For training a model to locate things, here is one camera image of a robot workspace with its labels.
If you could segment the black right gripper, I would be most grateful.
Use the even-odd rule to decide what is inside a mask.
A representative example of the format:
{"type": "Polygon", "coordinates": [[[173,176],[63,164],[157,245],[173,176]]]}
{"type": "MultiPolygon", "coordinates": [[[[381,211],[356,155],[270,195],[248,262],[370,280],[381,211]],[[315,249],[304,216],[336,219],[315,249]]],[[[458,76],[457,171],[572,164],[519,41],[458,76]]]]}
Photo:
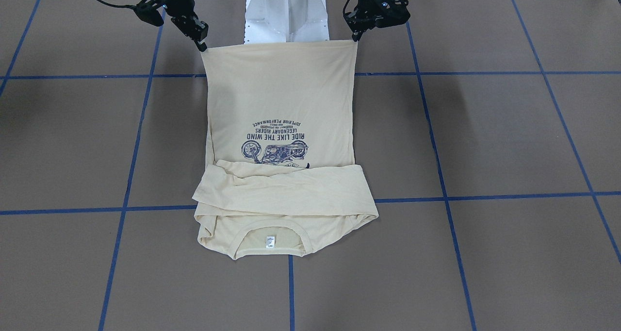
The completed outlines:
{"type": "Polygon", "coordinates": [[[200,52],[205,52],[208,46],[204,39],[208,35],[209,26],[196,15],[195,0],[166,0],[164,5],[173,24],[184,35],[192,40],[197,40],[197,49],[200,52]]]}

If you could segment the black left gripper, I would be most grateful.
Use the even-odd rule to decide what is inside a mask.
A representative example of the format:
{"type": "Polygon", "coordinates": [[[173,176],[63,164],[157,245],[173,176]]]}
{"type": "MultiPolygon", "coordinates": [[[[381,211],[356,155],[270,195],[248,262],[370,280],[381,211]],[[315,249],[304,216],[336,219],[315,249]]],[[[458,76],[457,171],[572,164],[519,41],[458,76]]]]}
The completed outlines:
{"type": "Polygon", "coordinates": [[[350,0],[347,0],[343,7],[343,18],[352,32],[351,39],[355,43],[361,39],[364,32],[375,28],[378,1],[381,0],[358,0],[357,5],[351,12],[346,12],[346,6],[350,0]]]}

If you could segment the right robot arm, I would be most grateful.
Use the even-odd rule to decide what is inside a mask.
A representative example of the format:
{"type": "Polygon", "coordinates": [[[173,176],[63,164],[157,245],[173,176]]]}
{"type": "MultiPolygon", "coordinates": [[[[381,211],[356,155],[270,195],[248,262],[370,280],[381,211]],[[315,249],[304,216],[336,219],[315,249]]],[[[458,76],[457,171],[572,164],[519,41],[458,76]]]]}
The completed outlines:
{"type": "Polygon", "coordinates": [[[201,21],[195,13],[195,0],[145,0],[147,2],[147,19],[155,26],[162,26],[163,18],[155,15],[158,8],[164,7],[166,14],[171,17],[172,23],[188,38],[190,38],[200,52],[206,51],[204,43],[208,35],[209,26],[201,21]]]}

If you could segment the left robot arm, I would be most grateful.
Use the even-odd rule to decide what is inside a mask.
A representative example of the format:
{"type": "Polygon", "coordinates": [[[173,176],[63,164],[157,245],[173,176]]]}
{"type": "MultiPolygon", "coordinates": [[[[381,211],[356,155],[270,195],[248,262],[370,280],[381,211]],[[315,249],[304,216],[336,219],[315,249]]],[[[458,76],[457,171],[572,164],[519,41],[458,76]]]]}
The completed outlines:
{"type": "Polygon", "coordinates": [[[367,30],[405,24],[410,13],[408,0],[347,0],[343,18],[350,28],[351,39],[358,42],[367,30]]]}

